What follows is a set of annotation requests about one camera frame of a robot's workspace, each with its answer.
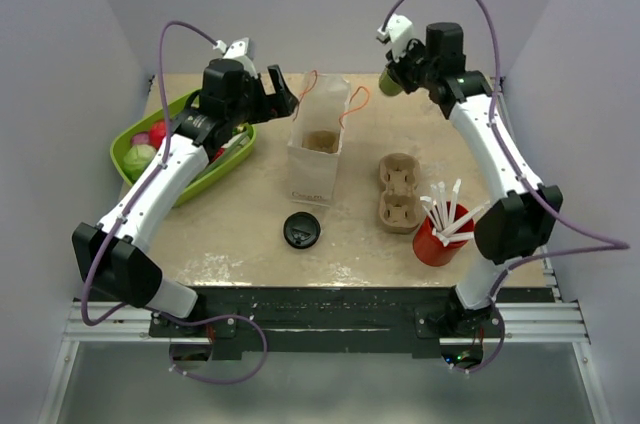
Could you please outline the green paper coffee cup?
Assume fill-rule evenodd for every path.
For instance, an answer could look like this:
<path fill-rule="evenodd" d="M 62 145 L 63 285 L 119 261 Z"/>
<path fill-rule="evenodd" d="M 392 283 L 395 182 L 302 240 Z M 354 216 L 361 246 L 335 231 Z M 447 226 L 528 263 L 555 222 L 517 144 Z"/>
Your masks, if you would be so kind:
<path fill-rule="evenodd" d="M 380 92 L 387 97 L 394 97 L 403 92 L 402 87 L 394 81 L 387 70 L 384 70 L 378 79 Z"/>

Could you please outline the single brown pulp carrier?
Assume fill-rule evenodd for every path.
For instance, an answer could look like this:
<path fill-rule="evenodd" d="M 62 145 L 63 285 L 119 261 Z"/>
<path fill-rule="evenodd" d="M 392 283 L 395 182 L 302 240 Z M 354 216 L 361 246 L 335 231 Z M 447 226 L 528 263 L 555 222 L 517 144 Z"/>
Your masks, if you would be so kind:
<path fill-rule="evenodd" d="M 335 154 L 340 146 L 340 134 L 328 130 L 308 132 L 303 136 L 301 147 L 314 152 Z"/>

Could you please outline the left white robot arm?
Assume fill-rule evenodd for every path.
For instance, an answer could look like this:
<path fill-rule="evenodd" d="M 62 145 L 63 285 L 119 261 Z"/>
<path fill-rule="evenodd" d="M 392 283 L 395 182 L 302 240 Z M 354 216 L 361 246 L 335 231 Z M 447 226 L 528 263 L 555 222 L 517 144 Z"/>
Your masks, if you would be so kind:
<path fill-rule="evenodd" d="M 169 121 L 167 134 L 152 162 L 129 192 L 95 225 L 80 223 L 72 245 L 84 282 L 83 321 L 95 326 L 88 312 L 92 290 L 121 306 L 149 308 L 172 315 L 185 336 L 200 334 L 207 312 L 196 305 L 195 290 L 164 276 L 148 256 L 160 224 L 186 187 L 209 165 L 242 124 L 259 124 L 292 115 L 298 105 L 277 65 L 268 68 L 273 91 L 237 59 L 214 59 L 203 72 L 200 89 L 186 99 Z"/>

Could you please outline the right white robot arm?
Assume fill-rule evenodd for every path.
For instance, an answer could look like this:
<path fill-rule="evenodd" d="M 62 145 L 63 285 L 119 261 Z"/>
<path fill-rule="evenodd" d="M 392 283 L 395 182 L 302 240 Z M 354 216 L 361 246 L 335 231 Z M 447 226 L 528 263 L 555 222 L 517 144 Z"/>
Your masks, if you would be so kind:
<path fill-rule="evenodd" d="M 464 139 L 488 186 L 490 207 L 474 229 L 480 258 L 442 308 L 427 318 L 442 336 L 466 337 L 490 318 L 497 280 L 548 242 L 555 224 L 552 214 L 560 209 L 563 196 L 557 186 L 544 185 L 530 171 L 510 137 L 504 147 L 499 145 L 495 134 L 506 127 L 490 106 L 488 81 L 466 67 L 458 24 L 430 24 L 420 39 L 408 18 L 393 15 L 378 38 L 390 47 L 381 80 L 392 81 L 397 91 L 407 94 L 427 90 Z"/>

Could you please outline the green plastic bin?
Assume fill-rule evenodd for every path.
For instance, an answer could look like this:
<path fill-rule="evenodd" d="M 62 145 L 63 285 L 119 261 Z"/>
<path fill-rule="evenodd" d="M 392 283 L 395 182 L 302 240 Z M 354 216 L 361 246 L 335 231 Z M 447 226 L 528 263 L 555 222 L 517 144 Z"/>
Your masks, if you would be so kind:
<path fill-rule="evenodd" d="M 197 97 L 198 92 L 193 91 L 172 104 L 163 105 L 159 116 L 167 127 L 166 137 L 137 181 L 132 182 L 125 175 L 122 160 L 132 147 L 131 137 L 140 130 L 149 131 L 151 120 L 143 119 L 114 140 L 111 158 L 130 189 L 109 212 L 110 216 L 121 214 L 133 219 L 164 215 L 246 159 L 255 142 L 253 126 L 247 124 L 243 132 L 235 134 L 233 122 L 217 122 L 194 107 Z M 221 147 L 226 151 L 210 164 L 210 159 Z"/>

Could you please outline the red chili pepper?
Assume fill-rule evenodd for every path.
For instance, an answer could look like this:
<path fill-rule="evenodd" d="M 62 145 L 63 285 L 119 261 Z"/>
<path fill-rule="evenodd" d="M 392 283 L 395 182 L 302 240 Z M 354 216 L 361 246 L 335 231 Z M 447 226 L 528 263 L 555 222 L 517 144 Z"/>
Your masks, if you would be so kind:
<path fill-rule="evenodd" d="M 226 149 L 224 147 L 221 147 L 220 149 L 218 149 L 215 155 L 210 159 L 209 163 L 210 164 L 214 163 L 217 159 L 219 159 L 224 154 L 225 151 Z"/>

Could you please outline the brown pulp cup carrier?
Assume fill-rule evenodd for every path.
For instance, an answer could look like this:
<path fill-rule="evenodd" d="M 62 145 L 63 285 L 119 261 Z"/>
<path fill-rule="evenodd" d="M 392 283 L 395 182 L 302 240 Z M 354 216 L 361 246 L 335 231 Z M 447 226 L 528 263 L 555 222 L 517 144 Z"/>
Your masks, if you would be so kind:
<path fill-rule="evenodd" d="M 392 153 L 379 161 L 378 219 L 386 232 L 409 234 L 422 223 L 420 179 L 420 164 L 411 155 Z"/>

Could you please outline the red apple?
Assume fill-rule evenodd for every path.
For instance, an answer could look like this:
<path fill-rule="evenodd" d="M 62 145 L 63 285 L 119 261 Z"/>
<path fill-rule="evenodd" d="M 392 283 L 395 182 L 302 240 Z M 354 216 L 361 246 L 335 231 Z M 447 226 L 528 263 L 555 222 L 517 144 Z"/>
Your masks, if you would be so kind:
<path fill-rule="evenodd" d="M 153 123 L 148 131 L 149 144 L 158 150 L 161 147 L 166 134 L 167 127 L 163 120 Z"/>

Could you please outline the red onion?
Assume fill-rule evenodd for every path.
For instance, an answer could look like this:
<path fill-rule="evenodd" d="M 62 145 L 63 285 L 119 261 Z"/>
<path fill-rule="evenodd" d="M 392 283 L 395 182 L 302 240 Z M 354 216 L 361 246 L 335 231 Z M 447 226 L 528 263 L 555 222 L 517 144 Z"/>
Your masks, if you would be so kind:
<path fill-rule="evenodd" d="M 150 136 L 148 132 L 139 132 L 134 134 L 130 139 L 130 145 L 149 145 L 150 144 Z"/>

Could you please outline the green cabbage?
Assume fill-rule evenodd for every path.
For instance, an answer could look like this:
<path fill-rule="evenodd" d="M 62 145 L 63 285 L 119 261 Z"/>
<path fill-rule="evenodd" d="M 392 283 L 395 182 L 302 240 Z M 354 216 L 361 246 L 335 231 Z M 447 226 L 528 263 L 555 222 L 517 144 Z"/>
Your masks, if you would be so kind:
<path fill-rule="evenodd" d="M 125 175 L 132 182 L 137 181 L 147 166 L 153 161 L 155 155 L 156 149 L 149 144 L 132 146 L 122 160 L 122 169 Z"/>

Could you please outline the white wrapped straw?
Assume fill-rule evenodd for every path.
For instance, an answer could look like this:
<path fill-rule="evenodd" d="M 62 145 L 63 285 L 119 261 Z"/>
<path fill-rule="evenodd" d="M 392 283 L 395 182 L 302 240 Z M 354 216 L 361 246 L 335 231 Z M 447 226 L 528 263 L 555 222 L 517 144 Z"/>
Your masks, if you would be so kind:
<path fill-rule="evenodd" d="M 458 178 L 450 191 L 443 181 L 431 185 L 431 194 L 420 197 L 420 203 L 431 225 L 429 234 L 435 237 L 444 247 L 462 244 L 474 239 L 472 231 L 462 231 L 462 227 L 471 224 L 488 206 L 489 202 L 480 204 L 469 211 L 464 211 L 461 217 L 456 217 L 459 193 L 462 180 Z"/>

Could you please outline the red cup holder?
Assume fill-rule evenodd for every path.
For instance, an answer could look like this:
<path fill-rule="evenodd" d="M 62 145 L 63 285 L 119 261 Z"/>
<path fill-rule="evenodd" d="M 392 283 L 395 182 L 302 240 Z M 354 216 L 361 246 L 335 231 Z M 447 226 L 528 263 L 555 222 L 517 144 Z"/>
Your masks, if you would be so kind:
<path fill-rule="evenodd" d="M 467 243 L 473 241 L 475 222 L 473 219 L 457 230 L 466 235 L 466 239 L 456 238 L 453 241 L 442 241 L 434 233 L 434 224 L 428 214 L 419 226 L 413 238 L 412 248 L 415 256 L 425 265 L 442 267 L 447 265 Z"/>

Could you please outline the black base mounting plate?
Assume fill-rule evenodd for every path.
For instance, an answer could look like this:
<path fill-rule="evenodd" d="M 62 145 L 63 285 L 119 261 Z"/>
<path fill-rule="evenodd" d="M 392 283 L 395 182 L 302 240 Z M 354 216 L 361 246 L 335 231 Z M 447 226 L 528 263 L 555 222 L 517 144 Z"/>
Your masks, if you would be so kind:
<path fill-rule="evenodd" d="M 150 323 L 154 338 L 211 340 L 217 360 L 245 352 L 409 354 L 438 358 L 441 340 L 502 338 L 494 307 L 466 310 L 430 287 L 200 287 L 188 323 Z"/>

